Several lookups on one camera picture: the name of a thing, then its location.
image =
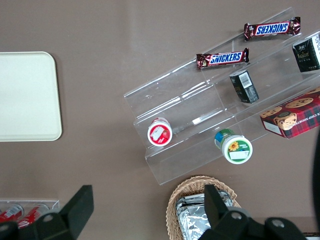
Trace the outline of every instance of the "red label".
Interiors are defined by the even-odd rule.
[[[152,142],[159,145],[166,144],[171,137],[170,135],[169,129],[162,124],[155,125],[150,131],[150,139]]]
[[[34,223],[41,216],[41,214],[47,210],[48,209],[42,205],[34,207],[24,218],[18,222],[18,228],[22,229]]]
[[[12,206],[0,214],[0,223],[7,221],[16,221],[23,215],[23,209],[19,206]]]

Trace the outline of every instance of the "snickers bar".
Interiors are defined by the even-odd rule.
[[[198,69],[243,62],[249,62],[249,48],[245,48],[243,51],[196,55]]]
[[[300,33],[300,17],[296,16],[287,21],[244,25],[244,40],[251,38],[274,36],[278,34],[297,35]]]

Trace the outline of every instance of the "white jar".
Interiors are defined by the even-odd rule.
[[[231,129],[223,129],[214,137],[215,145],[232,164],[243,164],[253,153],[251,142],[244,136],[235,134]]]
[[[170,143],[173,135],[169,122],[163,117],[152,121],[147,134],[150,143],[157,147],[163,147]]]

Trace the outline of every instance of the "foil-wrapped item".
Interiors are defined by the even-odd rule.
[[[218,193],[227,207],[233,206],[229,193],[223,190]],[[184,240],[198,240],[211,228],[205,212],[204,193],[180,198],[176,203],[176,214]]]

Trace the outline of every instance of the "shortbread cookie box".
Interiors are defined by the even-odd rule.
[[[260,114],[264,128],[290,139],[320,125],[320,86]]]

